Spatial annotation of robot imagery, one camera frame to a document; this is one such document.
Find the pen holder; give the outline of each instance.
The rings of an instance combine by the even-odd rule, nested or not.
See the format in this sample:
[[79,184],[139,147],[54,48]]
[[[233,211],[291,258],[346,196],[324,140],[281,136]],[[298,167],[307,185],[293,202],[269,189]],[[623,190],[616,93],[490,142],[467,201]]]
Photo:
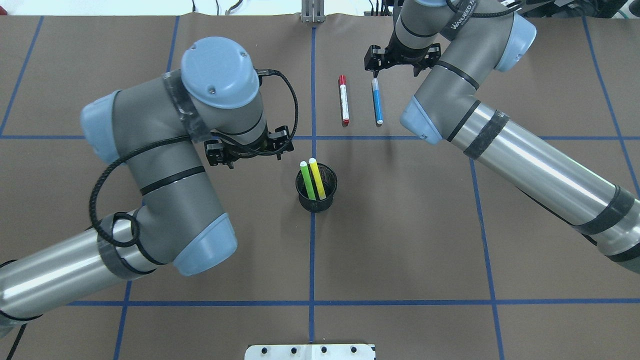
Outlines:
[[302,178],[302,172],[298,171],[298,175],[296,176],[296,190],[298,191],[300,205],[312,213],[320,213],[327,210],[333,203],[333,194],[335,194],[335,189],[338,187],[338,177],[333,170],[321,163],[318,163],[318,170],[320,170],[320,178],[322,179],[324,192],[326,194],[326,198],[323,200],[309,199],[305,189],[305,181]]

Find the blue tape line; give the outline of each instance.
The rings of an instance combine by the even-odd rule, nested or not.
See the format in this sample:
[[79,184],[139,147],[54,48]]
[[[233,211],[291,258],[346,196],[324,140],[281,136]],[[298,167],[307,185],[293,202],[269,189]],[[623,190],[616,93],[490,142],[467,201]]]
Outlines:
[[78,300],[67,304],[67,306],[123,306],[124,301],[101,301],[101,300]]
[[129,307],[244,307],[244,306],[308,306],[307,300],[185,300],[185,301],[155,301],[155,300],[139,300],[129,301]]
[[131,280],[127,281],[127,287],[124,291],[124,303],[122,305],[122,313],[120,314],[120,325],[118,326],[118,337],[116,338],[116,349],[113,351],[113,360],[120,357],[120,345],[122,344],[122,335],[124,334],[124,323],[127,319],[127,303],[131,294]]
[[316,214],[311,213],[309,241],[309,343],[315,338],[316,301]]
[[171,71],[171,62],[173,62],[173,50],[175,49],[175,39],[178,37],[178,24],[180,23],[180,17],[175,17],[175,24],[173,25],[173,37],[171,39],[171,48],[169,49],[169,60],[166,63],[166,71]]
[[27,50],[27,56],[25,56],[24,62],[22,62],[22,68],[20,69],[20,73],[18,74],[18,79],[15,81],[15,86],[13,87],[11,98],[9,99],[9,105],[6,107],[6,111],[4,112],[2,124],[0,124],[0,136],[4,131],[4,127],[6,126],[7,120],[9,120],[9,114],[11,113],[11,108],[13,107],[15,96],[18,94],[18,88],[20,88],[20,83],[22,82],[24,71],[27,69],[27,64],[29,63],[29,59],[31,58],[31,53],[33,52],[33,47],[36,44],[36,39],[38,38],[38,34],[40,33],[40,28],[42,27],[43,21],[44,21],[44,16],[41,16],[40,20],[38,21],[38,26],[36,27],[36,31],[35,33],[33,33],[33,38],[31,39],[31,45],[29,45],[29,50]]
[[311,28],[311,153],[316,156],[316,28]]
[[491,271],[491,259],[489,257],[489,246],[486,242],[486,231],[484,228],[484,217],[482,214],[482,204],[480,202],[480,191],[478,188],[478,181],[476,176],[476,166],[474,161],[469,159],[469,166],[471,167],[471,179],[474,184],[474,195],[476,197],[476,209],[478,213],[478,220],[480,221],[480,232],[482,235],[482,243],[484,248],[484,265],[486,267],[486,278],[489,283],[489,296],[493,304],[491,305],[493,311],[493,325],[495,326],[495,338],[498,345],[498,355],[500,360],[504,360],[504,348],[502,346],[502,331],[500,330],[500,318],[498,316],[498,307],[495,304],[495,289],[493,287],[493,274]]
[[[316,27],[311,28],[311,156],[316,157]],[[316,214],[309,216],[309,343],[316,336]]]
[[316,306],[460,306],[491,305],[491,300],[316,300]]
[[2,135],[7,140],[84,140],[82,135]]
[[497,305],[561,305],[561,304],[640,304],[640,299],[510,299],[496,300]]
[[542,140],[619,140],[617,136],[540,136]]
[[[639,298],[611,299],[445,299],[445,300],[129,300],[127,307],[260,307],[260,306],[488,306],[563,304],[640,304]],[[121,307],[124,301],[78,300],[67,306]]]
[[602,74],[600,73],[600,67],[598,66],[598,59],[596,59],[596,52],[593,49],[591,34],[589,33],[589,26],[587,25],[587,18],[585,18],[584,16],[582,17],[582,25],[584,26],[584,33],[587,36],[587,42],[589,43],[589,50],[591,51],[591,59],[593,60],[593,65],[596,68],[596,74],[598,75],[600,87],[602,88],[602,93],[604,94],[604,98],[607,101],[607,107],[609,108],[609,113],[611,114],[611,120],[613,121],[613,126],[616,128],[616,133],[618,134],[618,139],[620,140],[620,147],[622,147],[622,153],[625,155],[625,160],[627,161],[627,167],[629,168],[629,174],[631,174],[631,180],[633,180],[634,182],[634,186],[636,188],[636,194],[640,195],[640,186],[638,186],[638,181],[636,179],[636,172],[634,171],[634,167],[631,164],[631,159],[629,158],[629,153],[627,152],[627,146],[625,145],[625,141],[622,137],[622,132],[620,131],[620,125],[618,124],[618,119],[616,118],[616,113],[613,111],[613,106],[611,105],[611,100],[609,98],[609,93],[607,92],[607,87],[604,85],[604,80],[602,79]]
[[[540,136],[542,140],[619,140],[617,136]],[[1,135],[0,139],[18,140],[84,140],[82,135]],[[622,136],[624,140],[640,140],[640,136]],[[422,140],[417,136],[404,135],[296,135],[295,140]]]

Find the green highlighter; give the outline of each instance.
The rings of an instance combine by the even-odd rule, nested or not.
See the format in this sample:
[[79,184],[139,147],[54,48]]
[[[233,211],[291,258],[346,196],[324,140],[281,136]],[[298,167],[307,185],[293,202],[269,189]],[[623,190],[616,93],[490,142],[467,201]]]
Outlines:
[[302,173],[302,179],[305,181],[305,188],[307,189],[307,197],[310,200],[315,200],[316,195],[314,193],[314,185],[311,183],[311,175],[309,174],[309,168],[306,161],[300,162],[300,172]]

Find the blue marker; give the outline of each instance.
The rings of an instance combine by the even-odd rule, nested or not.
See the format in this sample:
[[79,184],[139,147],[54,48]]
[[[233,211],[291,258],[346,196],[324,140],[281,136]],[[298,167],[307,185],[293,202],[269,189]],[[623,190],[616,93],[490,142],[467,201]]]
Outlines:
[[373,109],[376,112],[376,124],[380,126],[382,125],[382,103],[380,102],[380,87],[376,78],[371,81],[371,92],[373,93]]

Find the light blue joint cap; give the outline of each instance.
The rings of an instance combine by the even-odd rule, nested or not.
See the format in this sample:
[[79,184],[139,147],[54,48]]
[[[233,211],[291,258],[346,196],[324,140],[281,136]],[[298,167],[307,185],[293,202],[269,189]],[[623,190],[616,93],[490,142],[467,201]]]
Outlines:
[[95,154],[107,164],[120,157],[113,138],[113,103],[118,92],[120,90],[93,101],[80,113],[84,138],[93,147]]
[[191,276],[220,264],[238,247],[234,227],[224,213],[191,240],[173,260],[180,274]]
[[258,94],[258,74],[249,53],[231,39],[196,41],[182,55],[181,67],[184,87],[209,106],[236,109]]
[[420,105],[415,96],[411,97],[409,105],[406,106],[400,116],[400,124],[431,145],[435,145],[442,140],[442,135],[433,125],[427,113],[424,112],[422,105]]
[[416,3],[424,6],[430,6],[432,8],[436,8],[438,6],[445,6],[447,4],[447,0],[415,0]]
[[522,16],[515,14],[507,46],[504,48],[504,53],[495,69],[505,72],[516,65],[518,60],[529,50],[535,38],[536,27]]

